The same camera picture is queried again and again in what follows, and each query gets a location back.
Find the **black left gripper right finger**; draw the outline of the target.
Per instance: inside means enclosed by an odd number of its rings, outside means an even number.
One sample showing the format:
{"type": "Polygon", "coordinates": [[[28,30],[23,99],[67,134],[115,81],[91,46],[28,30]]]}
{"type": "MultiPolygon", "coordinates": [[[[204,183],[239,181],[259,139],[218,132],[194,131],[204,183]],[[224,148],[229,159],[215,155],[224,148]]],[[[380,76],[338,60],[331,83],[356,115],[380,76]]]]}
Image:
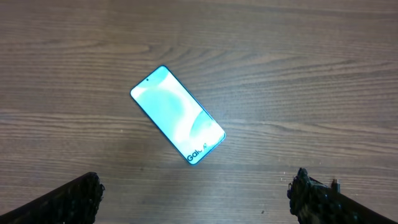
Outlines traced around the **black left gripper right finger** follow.
{"type": "Polygon", "coordinates": [[[290,213],[299,224],[397,224],[340,192],[334,179],[330,186],[300,168],[287,190],[290,213]]]}

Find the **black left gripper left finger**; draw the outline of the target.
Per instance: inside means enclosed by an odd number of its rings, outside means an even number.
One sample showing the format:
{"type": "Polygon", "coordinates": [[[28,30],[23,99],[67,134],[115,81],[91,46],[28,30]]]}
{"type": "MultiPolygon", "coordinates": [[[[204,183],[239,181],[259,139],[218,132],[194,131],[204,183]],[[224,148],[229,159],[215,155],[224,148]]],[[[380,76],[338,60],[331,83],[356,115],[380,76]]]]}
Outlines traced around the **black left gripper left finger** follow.
{"type": "Polygon", "coordinates": [[[93,224],[104,190],[97,173],[88,172],[1,215],[1,223],[93,224]]]}

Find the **Samsung Galaxy smartphone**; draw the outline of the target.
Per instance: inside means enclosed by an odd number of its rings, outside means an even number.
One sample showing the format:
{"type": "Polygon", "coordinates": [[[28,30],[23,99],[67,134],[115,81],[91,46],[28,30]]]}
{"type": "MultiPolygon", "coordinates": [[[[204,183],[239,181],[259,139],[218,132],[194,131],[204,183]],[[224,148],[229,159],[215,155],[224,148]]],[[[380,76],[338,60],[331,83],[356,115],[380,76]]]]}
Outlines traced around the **Samsung Galaxy smartphone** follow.
{"type": "Polygon", "coordinates": [[[165,65],[132,87],[130,96],[191,165],[226,138],[224,129],[165,65]]]}

